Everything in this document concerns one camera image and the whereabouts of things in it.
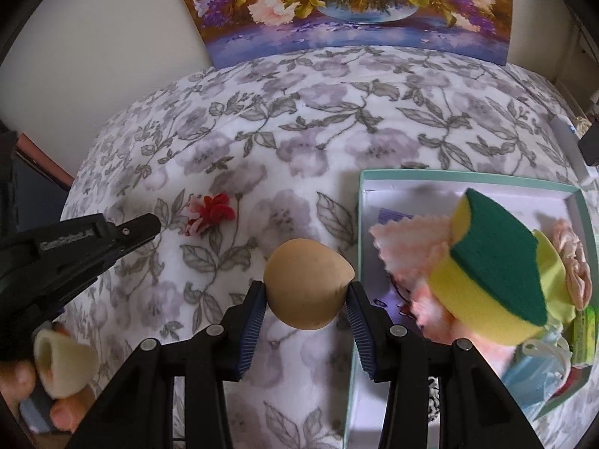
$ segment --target kitchen sponge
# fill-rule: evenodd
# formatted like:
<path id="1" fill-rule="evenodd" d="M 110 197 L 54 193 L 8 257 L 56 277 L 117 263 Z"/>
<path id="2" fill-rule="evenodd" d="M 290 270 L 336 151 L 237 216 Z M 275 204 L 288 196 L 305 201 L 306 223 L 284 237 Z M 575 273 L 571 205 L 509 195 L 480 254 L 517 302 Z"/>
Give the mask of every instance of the kitchen sponge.
<path id="1" fill-rule="evenodd" d="M 537 239 L 502 206 L 466 190 L 451 218 L 451 249 L 429 277 L 439 301 L 476 333 L 516 345 L 547 322 Z"/>

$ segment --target human hand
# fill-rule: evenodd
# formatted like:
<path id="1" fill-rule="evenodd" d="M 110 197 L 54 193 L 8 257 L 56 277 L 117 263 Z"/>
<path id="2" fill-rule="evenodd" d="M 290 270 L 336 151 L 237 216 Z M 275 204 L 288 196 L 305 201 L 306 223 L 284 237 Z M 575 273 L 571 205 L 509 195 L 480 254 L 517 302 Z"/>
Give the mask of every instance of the human hand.
<path id="1" fill-rule="evenodd" d="M 56 323 L 53 328 L 60 334 L 70 335 L 61 324 Z M 0 362 L 0 393 L 15 417 L 19 413 L 19 402 L 31 395 L 36 377 L 30 361 Z M 94 392 L 89 386 L 70 397 L 56 400 L 50 409 L 52 423 L 64 432 L 75 432 L 94 401 Z"/>

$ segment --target flower painting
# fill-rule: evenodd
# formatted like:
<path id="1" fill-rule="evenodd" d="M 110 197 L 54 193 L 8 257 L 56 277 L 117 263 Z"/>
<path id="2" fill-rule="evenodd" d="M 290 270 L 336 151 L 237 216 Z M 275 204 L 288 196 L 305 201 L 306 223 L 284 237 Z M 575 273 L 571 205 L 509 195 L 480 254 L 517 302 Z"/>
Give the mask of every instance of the flower painting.
<path id="1" fill-rule="evenodd" d="M 343 45 L 422 47 L 505 64 L 511 0 L 184 0 L 216 67 Z"/>

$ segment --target bed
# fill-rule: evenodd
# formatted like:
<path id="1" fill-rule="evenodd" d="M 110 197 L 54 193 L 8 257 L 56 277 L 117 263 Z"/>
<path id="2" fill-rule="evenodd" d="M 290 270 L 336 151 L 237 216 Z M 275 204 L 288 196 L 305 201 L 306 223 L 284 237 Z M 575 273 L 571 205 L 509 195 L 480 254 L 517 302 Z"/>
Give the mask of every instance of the bed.
<path id="1" fill-rule="evenodd" d="M 67 306 L 101 356 L 100 391 L 146 337 L 190 337 L 242 301 L 265 258 L 313 238 L 355 260 L 358 175 L 372 168 L 468 170 L 576 184 L 547 125 L 571 112 L 537 74 L 412 48 L 345 47 L 191 74 L 111 119 L 89 151 L 63 219 L 121 223 L 157 214 L 154 242 Z M 187 236 L 189 195 L 226 193 L 234 222 Z M 585 189 L 599 228 L 597 186 Z M 340 446 L 352 339 L 340 317 L 299 332 L 268 314 L 252 368 L 227 386 L 236 447 Z M 534 426 L 574 447 L 599 408 L 599 373 Z M 305 387 L 297 396 L 297 386 Z M 176 383 L 175 436 L 184 437 Z"/>

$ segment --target white wall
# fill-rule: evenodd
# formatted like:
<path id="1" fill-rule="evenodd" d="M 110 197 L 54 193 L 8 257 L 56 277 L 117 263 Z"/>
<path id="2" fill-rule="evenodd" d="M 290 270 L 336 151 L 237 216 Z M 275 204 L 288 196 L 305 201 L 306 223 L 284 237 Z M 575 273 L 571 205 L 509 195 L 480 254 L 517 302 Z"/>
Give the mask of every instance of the white wall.
<path id="1" fill-rule="evenodd" d="M 569 35 L 561 0 L 514 0 L 511 62 L 553 78 Z M 106 119 L 208 65 L 182 0 L 44 0 L 0 67 L 0 118 L 75 175 Z"/>

